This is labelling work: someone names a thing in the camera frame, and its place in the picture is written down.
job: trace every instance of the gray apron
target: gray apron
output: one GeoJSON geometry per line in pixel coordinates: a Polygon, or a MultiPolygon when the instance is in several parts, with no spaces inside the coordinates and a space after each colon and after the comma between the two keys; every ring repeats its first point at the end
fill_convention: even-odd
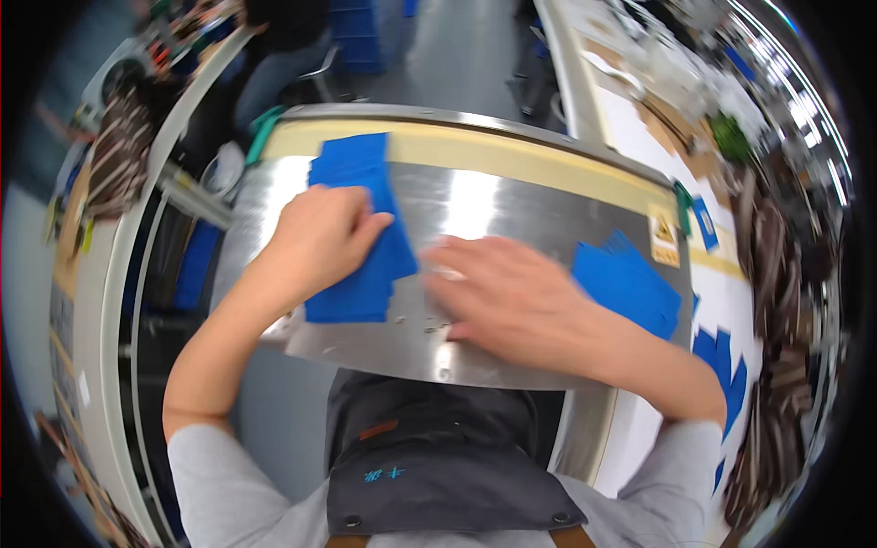
{"type": "Polygon", "coordinates": [[[328,545],[406,530],[583,534],[587,518],[533,459],[536,424],[524,391],[340,370],[326,438],[328,545]]]}

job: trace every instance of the factory workstation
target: factory workstation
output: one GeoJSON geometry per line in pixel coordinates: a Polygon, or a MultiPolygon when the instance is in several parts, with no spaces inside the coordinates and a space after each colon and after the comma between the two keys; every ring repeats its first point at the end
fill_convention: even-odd
{"type": "Polygon", "coordinates": [[[4,383],[78,534],[763,546],[854,369],[795,21],[91,2],[4,159],[4,383]]]}

